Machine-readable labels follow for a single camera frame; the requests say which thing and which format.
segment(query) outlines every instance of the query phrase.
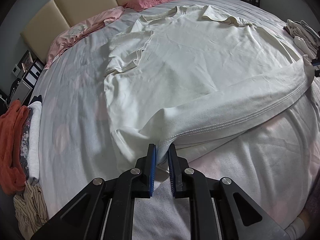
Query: beige headboard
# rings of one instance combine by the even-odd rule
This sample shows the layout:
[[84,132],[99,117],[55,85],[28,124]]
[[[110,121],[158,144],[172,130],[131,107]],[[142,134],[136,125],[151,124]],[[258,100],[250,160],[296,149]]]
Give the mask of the beige headboard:
[[52,41],[63,31],[128,0],[50,0],[21,33],[26,44],[45,63]]

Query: metal screw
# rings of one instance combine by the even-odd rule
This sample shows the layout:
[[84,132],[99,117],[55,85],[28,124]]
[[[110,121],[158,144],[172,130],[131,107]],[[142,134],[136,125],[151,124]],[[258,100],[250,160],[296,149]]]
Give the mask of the metal screw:
[[94,180],[93,180],[93,184],[94,185],[100,185],[101,183],[102,183],[102,179],[101,178],[95,178]]
[[194,169],[192,169],[192,168],[186,168],[186,169],[184,170],[184,172],[185,172],[186,174],[190,174],[190,175],[195,173]]
[[133,168],[133,169],[131,169],[130,172],[131,172],[132,174],[134,174],[134,175],[137,175],[137,174],[140,173],[140,170],[139,170],[138,168]]
[[231,180],[230,178],[228,178],[228,177],[224,177],[224,178],[222,179],[222,183],[223,183],[223,184],[230,185],[231,182],[232,182],[232,180]]

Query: orange towel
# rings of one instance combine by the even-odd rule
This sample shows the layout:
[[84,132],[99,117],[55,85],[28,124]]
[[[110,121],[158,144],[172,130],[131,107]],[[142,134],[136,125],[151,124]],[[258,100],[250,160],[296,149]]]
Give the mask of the orange towel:
[[29,114],[26,106],[15,100],[0,116],[0,185],[10,195],[23,191],[26,176],[19,161],[22,126]]

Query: wall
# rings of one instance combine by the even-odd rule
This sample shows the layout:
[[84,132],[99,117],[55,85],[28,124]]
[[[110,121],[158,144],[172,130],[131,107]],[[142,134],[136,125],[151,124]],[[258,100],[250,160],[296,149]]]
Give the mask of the wall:
[[20,32],[49,0],[17,0],[0,26],[0,89],[7,95],[16,77],[11,73],[28,47]]
[[284,22],[304,20],[315,31],[320,24],[304,0],[261,0],[260,8],[278,16]]

